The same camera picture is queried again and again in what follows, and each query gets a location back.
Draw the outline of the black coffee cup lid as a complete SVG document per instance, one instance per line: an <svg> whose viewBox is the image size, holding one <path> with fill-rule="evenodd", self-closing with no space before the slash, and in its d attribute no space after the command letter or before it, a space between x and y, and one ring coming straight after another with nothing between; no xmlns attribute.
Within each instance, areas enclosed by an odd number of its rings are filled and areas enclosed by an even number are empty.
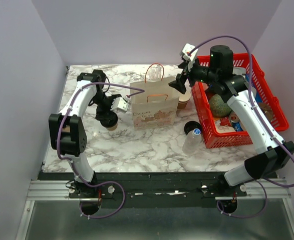
<svg viewBox="0 0 294 240"><path fill-rule="evenodd" d="M118 123L118 116L115 113L112 113L108 116L105 115L102 120L100 120L100 123L105 128L112 127Z"/></svg>

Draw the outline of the brown paper coffee cup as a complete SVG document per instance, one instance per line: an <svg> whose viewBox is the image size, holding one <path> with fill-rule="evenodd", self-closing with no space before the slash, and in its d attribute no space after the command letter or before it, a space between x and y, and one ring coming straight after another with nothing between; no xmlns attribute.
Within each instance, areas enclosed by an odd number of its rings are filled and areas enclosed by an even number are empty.
<svg viewBox="0 0 294 240"><path fill-rule="evenodd" d="M116 123L114 126L107 127L108 131L114 131L117 128L118 124Z"/></svg>

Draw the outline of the paper takeout bag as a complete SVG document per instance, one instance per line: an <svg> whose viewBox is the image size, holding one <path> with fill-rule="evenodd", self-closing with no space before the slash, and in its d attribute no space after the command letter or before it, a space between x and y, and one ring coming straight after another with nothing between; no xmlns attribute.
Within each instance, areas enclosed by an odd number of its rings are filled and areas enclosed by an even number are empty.
<svg viewBox="0 0 294 240"><path fill-rule="evenodd" d="M165 77L158 81L150 81L147 76L150 65L141 81L130 83L130 87L142 89L130 90L132 121L136 131L170 127L174 124L180 93L168 84L175 77Z"/></svg>

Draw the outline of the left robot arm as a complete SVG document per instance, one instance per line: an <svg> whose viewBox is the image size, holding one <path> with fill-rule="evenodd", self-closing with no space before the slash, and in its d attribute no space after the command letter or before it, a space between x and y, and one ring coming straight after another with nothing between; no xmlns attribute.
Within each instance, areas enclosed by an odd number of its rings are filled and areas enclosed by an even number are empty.
<svg viewBox="0 0 294 240"><path fill-rule="evenodd" d="M118 123L118 116L111 108L120 95L106 96L103 91L106 79L106 74L98 69L81 73L67 105L59 113L49 116L51 147L57 151L59 159L69 162L75 181L81 184L81 193L88 198L97 193L98 186L96 174L84 154L87 135L83 115L87 107L96 104L96 119L103 127L114 130Z"/></svg>

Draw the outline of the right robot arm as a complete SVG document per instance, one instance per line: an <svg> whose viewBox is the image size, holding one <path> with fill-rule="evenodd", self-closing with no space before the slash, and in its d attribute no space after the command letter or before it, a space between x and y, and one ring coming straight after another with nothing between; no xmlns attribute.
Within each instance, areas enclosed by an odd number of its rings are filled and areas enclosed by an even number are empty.
<svg viewBox="0 0 294 240"><path fill-rule="evenodd" d="M236 185L261 179L283 168L294 153L294 143L286 142L276 132L255 103L251 84L243 76L233 73L233 52L228 46L211 47L208 66L199 63L196 53L193 45L187 43L183 47L180 52L183 62L178 66L182 73L169 86L182 94L186 92L185 82L191 87L196 82L211 87L239 117L257 153L223 174L217 183L217 191L228 196Z"/></svg>

